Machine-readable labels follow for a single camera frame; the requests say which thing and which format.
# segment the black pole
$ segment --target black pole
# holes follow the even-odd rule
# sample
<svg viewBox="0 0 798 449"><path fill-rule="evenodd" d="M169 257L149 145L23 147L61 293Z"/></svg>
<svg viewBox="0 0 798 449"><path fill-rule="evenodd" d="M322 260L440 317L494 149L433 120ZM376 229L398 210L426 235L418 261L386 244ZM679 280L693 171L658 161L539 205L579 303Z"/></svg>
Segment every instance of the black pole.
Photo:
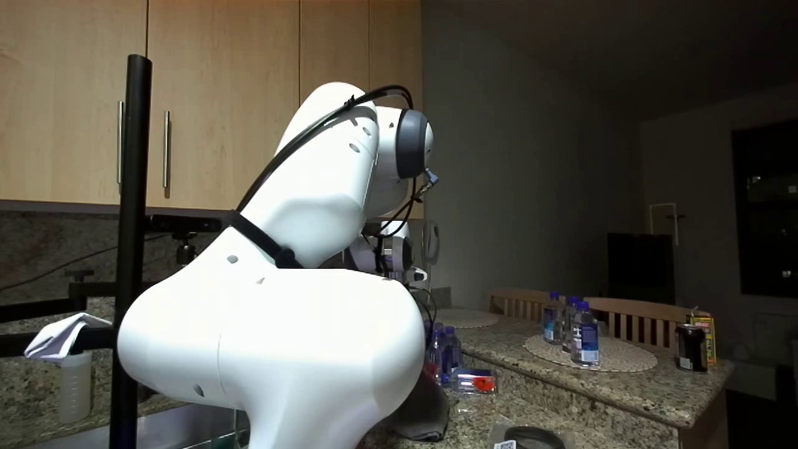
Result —
<svg viewBox="0 0 798 449"><path fill-rule="evenodd" d="M145 202L147 202L147 136L149 136L149 88L153 61L143 55L128 56L128 93L122 120L122 200L120 200L120 244L117 244L117 301L115 340L122 317L143 292L145 260ZM138 439L138 382L128 377L115 352L109 447L134 449Z"/></svg>

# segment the white wall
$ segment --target white wall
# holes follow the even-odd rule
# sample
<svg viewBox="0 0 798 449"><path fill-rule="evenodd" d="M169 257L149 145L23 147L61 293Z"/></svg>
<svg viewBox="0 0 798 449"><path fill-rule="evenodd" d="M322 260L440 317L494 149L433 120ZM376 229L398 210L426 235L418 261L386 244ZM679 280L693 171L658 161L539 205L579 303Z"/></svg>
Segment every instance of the white wall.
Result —
<svg viewBox="0 0 798 449"><path fill-rule="evenodd" d="M790 118L798 118L798 84L640 126L645 202L676 200L685 215L676 250L676 292L716 315L720 355L753 364L790 362L787 333L798 332L798 300L741 293L731 130Z"/></svg>
<svg viewBox="0 0 798 449"><path fill-rule="evenodd" d="M640 229L638 126L492 31L423 2L423 113L441 185L432 263L458 307L489 286L605 286L605 232Z"/></svg>

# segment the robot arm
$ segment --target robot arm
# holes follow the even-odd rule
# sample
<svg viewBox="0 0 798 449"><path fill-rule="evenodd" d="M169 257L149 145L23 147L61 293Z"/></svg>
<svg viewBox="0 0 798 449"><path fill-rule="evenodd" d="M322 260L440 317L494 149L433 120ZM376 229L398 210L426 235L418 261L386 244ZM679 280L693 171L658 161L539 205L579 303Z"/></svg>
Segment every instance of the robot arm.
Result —
<svg viewBox="0 0 798 449"><path fill-rule="evenodd" d="M245 409L254 449L354 447L418 378L423 321L398 281L280 268L342 251L426 170L426 120L372 100L345 81L312 93L233 226L122 320L129 377Z"/></svg>

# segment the granite countertop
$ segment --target granite countertop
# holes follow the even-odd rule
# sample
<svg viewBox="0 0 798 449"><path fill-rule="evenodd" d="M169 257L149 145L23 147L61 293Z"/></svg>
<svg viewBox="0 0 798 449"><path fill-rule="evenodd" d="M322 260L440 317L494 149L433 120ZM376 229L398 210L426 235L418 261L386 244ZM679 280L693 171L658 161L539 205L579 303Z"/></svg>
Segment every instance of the granite countertop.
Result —
<svg viewBox="0 0 798 449"><path fill-rule="evenodd" d="M498 317L487 326L458 326L465 355L502 364L511 372L579 392L583 397L652 417L655 421L690 429L716 394L726 388L733 364L720 360L713 372L684 372L664 352L655 367L645 372L599 372L577 364L559 364L523 350L523 341L539 333L537 321Z"/></svg>

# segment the kitchen counter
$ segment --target kitchen counter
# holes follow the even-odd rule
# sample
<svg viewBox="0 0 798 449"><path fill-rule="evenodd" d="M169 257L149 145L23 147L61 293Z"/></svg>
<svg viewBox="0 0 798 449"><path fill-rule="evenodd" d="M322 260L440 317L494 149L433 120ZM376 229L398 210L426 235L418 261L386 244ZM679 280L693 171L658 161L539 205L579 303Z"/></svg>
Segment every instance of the kitchen counter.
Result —
<svg viewBox="0 0 798 449"><path fill-rule="evenodd" d="M448 392L445 441L401 441L375 429L361 449L487 449L503 426L548 429L569 449L726 447L731 362L700 373L652 352L655 367L645 372L599 372L532 355L523 345L539 332L539 323L514 317L458 326L466 364L498 372L498 392Z"/></svg>

